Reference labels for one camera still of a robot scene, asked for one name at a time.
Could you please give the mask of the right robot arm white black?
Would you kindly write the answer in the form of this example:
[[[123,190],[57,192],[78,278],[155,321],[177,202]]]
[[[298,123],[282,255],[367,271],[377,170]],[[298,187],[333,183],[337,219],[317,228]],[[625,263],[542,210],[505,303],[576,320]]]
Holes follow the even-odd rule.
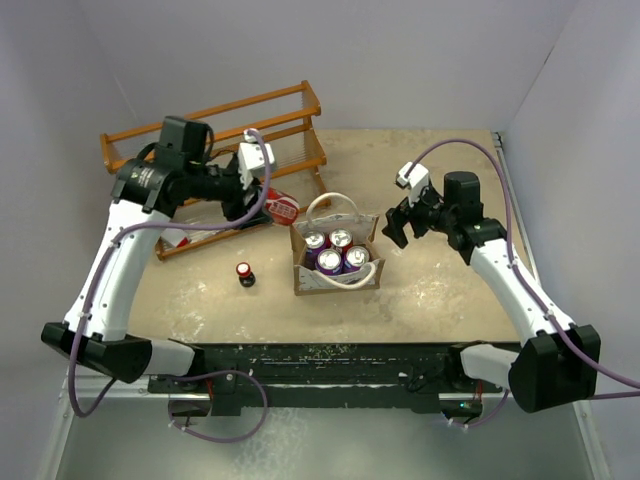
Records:
[[[477,175],[450,172],[438,192],[428,169],[405,164],[395,183],[408,194],[387,211],[383,234],[400,248],[408,244],[405,226],[417,238],[429,231],[446,235],[449,246],[489,286],[520,339],[517,352],[482,341],[454,346],[444,369],[446,383],[456,391],[467,391],[479,380],[492,383],[510,391],[527,413],[591,397],[597,372],[590,364],[599,359],[599,334],[555,310],[528,270],[518,266],[505,228],[484,214]]]

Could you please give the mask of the red soda can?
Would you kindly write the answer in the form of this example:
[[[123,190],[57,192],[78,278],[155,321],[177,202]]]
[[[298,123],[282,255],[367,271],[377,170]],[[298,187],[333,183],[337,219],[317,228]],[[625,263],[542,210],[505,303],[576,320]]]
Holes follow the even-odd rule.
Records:
[[[341,256],[354,246],[353,234],[346,228],[336,228],[329,233],[331,248],[336,250]]]
[[[296,221],[300,207],[294,197],[270,187],[264,210],[275,224],[289,226]]]

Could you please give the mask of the purple soda can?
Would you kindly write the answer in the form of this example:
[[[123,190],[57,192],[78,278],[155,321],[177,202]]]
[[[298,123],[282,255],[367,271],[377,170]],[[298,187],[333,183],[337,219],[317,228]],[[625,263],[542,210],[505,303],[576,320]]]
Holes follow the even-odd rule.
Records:
[[[310,270],[316,268],[318,255],[328,248],[326,235],[317,230],[310,230],[303,235],[306,243],[304,266]]]
[[[344,254],[343,272],[357,272],[369,261],[369,251],[364,246],[354,245]]]
[[[343,270],[343,257],[334,249],[325,249],[317,255],[315,266],[316,270],[324,275],[340,275]]]

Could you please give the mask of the canvas bag with rope handles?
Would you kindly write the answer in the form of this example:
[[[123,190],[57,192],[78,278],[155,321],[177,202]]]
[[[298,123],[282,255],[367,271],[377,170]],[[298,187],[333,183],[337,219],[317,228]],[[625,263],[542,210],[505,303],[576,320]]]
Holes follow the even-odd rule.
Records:
[[[318,216],[316,207],[338,200],[346,213]],[[293,290],[297,296],[378,289],[385,260],[374,246],[377,215],[361,212],[344,194],[318,196],[289,227],[293,254]]]

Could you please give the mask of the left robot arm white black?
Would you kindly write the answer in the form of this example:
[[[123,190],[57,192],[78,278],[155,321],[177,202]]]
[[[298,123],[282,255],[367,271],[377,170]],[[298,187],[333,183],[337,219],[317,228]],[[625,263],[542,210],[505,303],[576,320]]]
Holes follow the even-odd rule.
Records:
[[[117,171],[104,236],[89,275],[63,320],[44,325],[42,342],[119,381],[170,376],[184,392],[202,387],[206,369],[196,348],[129,332],[130,312],[146,263],[177,209],[189,199],[218,201],[224,231],[264,219],[275,159],[259,131],[225,168],[210,165],[214,133],[201,121],[168,116],[157,141]]]

